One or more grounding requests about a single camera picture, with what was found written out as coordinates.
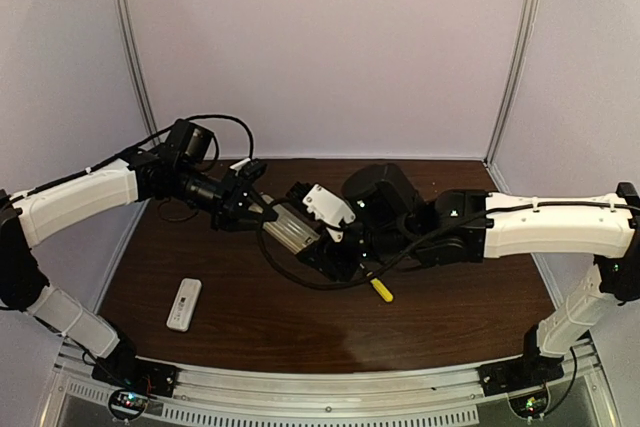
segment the metal grate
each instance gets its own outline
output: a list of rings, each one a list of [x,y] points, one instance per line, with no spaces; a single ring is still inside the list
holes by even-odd
[[[271,421],[227,416],[200,409],[191,409],[165,404],[162,418],[173,424],[189,427],[465,427],[478,425],[478,411],[475,406],[447,411],[420,414],[403,420],[375,421]]]
[[[67,394],[103,405],[106,405],[110,392],[108,388],[75,379],[70,379],[67,385]],[[159,410],[154,414],[159,415],[159,420],[162,419],[171,425],[187,427],[466,427],[479,423],[478,411],[474,405],[425,414],[403,415],[401,419],[376,418],[356,421],[348,419],[335,421],[288,419],[286,422],[281,422],[273,418],[221,414],[170,402],[170,400],[164,402],[161,414]]]
[[[67,393],[99,404],[106,404],[109,400],[107,390],[75,380],[69,382]]]

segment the white remote control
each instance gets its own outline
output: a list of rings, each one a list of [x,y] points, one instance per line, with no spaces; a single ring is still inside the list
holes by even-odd
[[[202,289],[202,282],[197,279],[182,279],[176,300],[167,319],[167,327],[171,330],[186,332],[189,330],[191,317]]]

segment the white wall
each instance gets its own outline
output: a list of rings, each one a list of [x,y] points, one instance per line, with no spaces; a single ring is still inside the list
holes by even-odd
[[[497,166],[513,192],[577,195],[640,187],[640,1],[540,0]],[[566,294],[589,256],[546,256]],[[640,419],[640,305],[594,329],[623,425]]]
[[[483,158],[522,0],[130,0],[159,125],[230,112],[263,157]],[[246,150],[220,132],[223,155]]]
[[[113,0],[0,0],[0,187],[29,188],[144,136]],[[116,209],[34,253],[52,282],[95,306],[133,210]],[[33,425],[59,342],[0,312],[0,423]]]

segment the cable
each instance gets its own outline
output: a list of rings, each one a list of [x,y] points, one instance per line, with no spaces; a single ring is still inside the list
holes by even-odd
[[[89,367],[95,367],[97,364],[95,363],[91,363],[91,362],[87,362],[87,352],[83,352],[82,353],[82,362],[84,362],[84,365],[88,365]]]
[[[173,200],[173,198],[169,197],[168,199],[164,199],[163,201],[161,201],[158,204],[157,207],[157,212],[158,212],[158,217],[160,217],[161,220],[164,220],[165,222],[170,222],[172,224],[181,224],[183,222],[188,222],[189,220],[195,218],[200,211],[196,210],[195,212],[187,215],[186,217],[178,217],[177,219],[175,218],[170,218],[170,217],[165,217],[164,215],[162,215],[162,207],[167,205],[169,202],[171,202]]]
[[[269,206],[275,207],[277,205],[291,203],[289,199],[277,199],[272,201]],[[590,202],[590,201],[577,201],[577,200],[550,200],[539,202],[538,207],[568,207],[568,206],[582,206],[582,207],[600,207],[600,208],[610,208],[611,205],[606,202]],[[633,212],[640,212],[639,207],[634,207],[632,205],[626,204],[614,204],[614,208],[616,209],[626,209]],[[399,253],[393,256],[389,261],[382,265],[377,270],[372,271],[370,275],[364,277],[362,279],[355,279],[348,282],[342,282],[339,284],[317,284],[315,282],[309,282],[298,277],[295,274],[292,274],[288,270],[286,270],[282,265],[280,265],[268,251],[263,234],[263,227],[266,223],[266,209],[263,210],[262,215],[260,216],[260,220],[258,221],[258,227],[256,228],[256,240],[258,243],[258,248],[260,252],[264,256],[265,260],[269,263],[269,265],[280,275],[287,278],[288,280],[301,285],[303,287],[313,289],[313,290],[344,290],[350,289],[353,287],[357,287],[359,285],[368,284],[371,280],[376,279],[389,270],[391,270],[394,266],[396,266],[402,259],[411,255],[412,251],[422,245],[425,242],[438,238],[442,235],[448,234],[449,232],[457,229],[458,227],[462,227],[463,225],[469,224],[474,220],[481,219],[486,217],[487,215],[497,214],[497,213],[509,213],[509,212],[518,212],[522,210],[533,209],[533,204],[523,204],[523,205],[515,205],[511,207],[494,207],[492,209],[482,210],[476,212],[473,215],[467,217],[461,217],[455,222],[451,222],[449,225],[444,227],[440,227],[432,230],[431,232],[419,237],[418,239],[411,242],[407,247],[402,249]]]
[[[70,338],[70,337],[67,337],[67,339],[69,339],[71,342],[73,342],[73,343],[74,343],[74,344],[76,344],[78,347],[80,347],[80,349],[82,349],[82,351],[84,352],[84,353],[82,354],[82,361],[83,361],[85,364],[90,365],[90,364],[85,360],[85,357],[84,357],[85,355],[87,355],[87,356],[89,356],[89,358],[93,361],[93,363],[94,363],[95,365],[97,365],[97,366],[100,368],[100,370],[102,370],[105,374],[107,374],[107,376],[108,376],[110,379],[113,379],[115,382],[117,382],[117,383],[118,383],[118,385],[119,385],[120,387],[123,387],[123,388],[125,388],[125,389],[127,389],[127,390],[132,390],[132,389],[134,389],[134,387],[133,387],[133,386],[131,386],[131,385],[127,385],[127,383],[126,383],[124,380],[119,379],[116,375],[114,375],[112,372],[110,372],[110,371],[109,371],[109,369],[107,369],[107,368],[103,365],[103,363],[100,361],[100,359],[98,359],[95,355],[93,355],[93,354],[91,353],[91,351],[90,351],[89,349],[87,349],[84,345],[82,345],[80,342],[77,342],[77,341],[75,341],[74,339],[72,339],[72,338]]]
[[[558,407],[560,407],[562,405],[562,403],[569,396],[569,393],[571,392],[571,389],[573,388],[573,384],[575,384],[575,382],[576,382],[576,376],[578,375],[578,358],[576,357],[576,352],[575,352],[575,350],[573,350],[573,347],[571,347],[569,349],[569,352],[571,352],[571,356],[573,357],[573,374],[571,375],[571,382],[569,382],[569,386],[567,387],[567,390],[564,391],[564,394],[562,394],[562,397],[560,397],[560,400],[558,400],[556,405],[554,405],[549,410],[544,412],[544,416],[545,417],[547,417],[547,416],[551,415],[552,413],[554,413],[558,409]]]
[[[398,216],[398,218],[396,219],[396,229],[398,229],[398,231],[404,235],[407,239],[409,240],[416,240],[418,239],[420,236],[417,234],[414,234],[413,232],[409,231],[409,229],[407,229],[407,216],[408,214],[405,212],[404,214]]]
[[[220,144],[218,143],[218,138],[216,137],[216,134],[213,131],[211,132],[211,135],[213,137],[213,145],[216,148],[216,153],[213,155],[213,159],[211,159],[211,163],[200,171],[203,174],[213,169],[216,166],[216,162],[218,162],[218,159],[220,159]]]
[[[244,131],[247,134],[247,139],[249,140],[249,158],[253,158],[253,151],[254,151],[254,140],[253,140],[253,132],[251,132],[251,129],[249,128],[249,126],[242,120],[239,119],[238,117],[234,117],[233,115],[226,115],[226,114],[198,114],[198,115],[192,115],[190,117],[187,117],[186,120],[207,120],[207,119],[220,119],[220,120],[229,120],[231,122],[235,122],[236,124],[240,125]]]
[[[4,212],[4,211],[5,211],[5,210],[7,210],[9,207],[11,207],[13,204],[15,204],[16,202],[18,202],[18,201],[20,201],[20,200],[22,200],[22,199],[24,199],[24,195],[18,195],[18,196],[16,196],[16,197],[12,198],[12,199],[9,199],[9,200],[7,201],[7,203],[6,203],[6,204],[4,204],[4,205],[2,206],[2,208],[0,208],[0,215],[2,215],[2,212]]]
[[[346,232],[346,231],[347,231],[347,228],[343,228],[343,227],[338,227],[338,226],[335,226],[335,225],[331,225],[331,224],[329,224],[329,223],[325,222],[325,221],[324,221],[324,220],[322,220],[322,219],[318,219],[318,223],[319,223],[319,224],[322,224],[322,226],[323,226],[324,228],[329,229],[329,230],[333,230],[333,231],[335,231],[335,232]]]

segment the wooden table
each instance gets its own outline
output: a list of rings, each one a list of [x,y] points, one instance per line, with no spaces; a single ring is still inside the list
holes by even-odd
[[[274,197],[296,181],[340,192],[372,161],[275,160],[258,184]],[[480,162],[398,161],[428,199],[452,188],[494,189]],[[217,166],[212,175],[221,175]],[[166,215],[186,209],[173,202]],[[271,242],[292,271],[322,280]],[[191,328],[165,322],[184,277],[203,284]],[[334,292],[283,279],[260,255],[253,233],[214,232],[201,213],[161,221],[151,202],[115,274],[101,314],[135,341],[139,354],[229,369],[344,373],[420,369],[521,352],[524,333],[552,312],[530,256],[385,276],[395,300],[368,285]]]

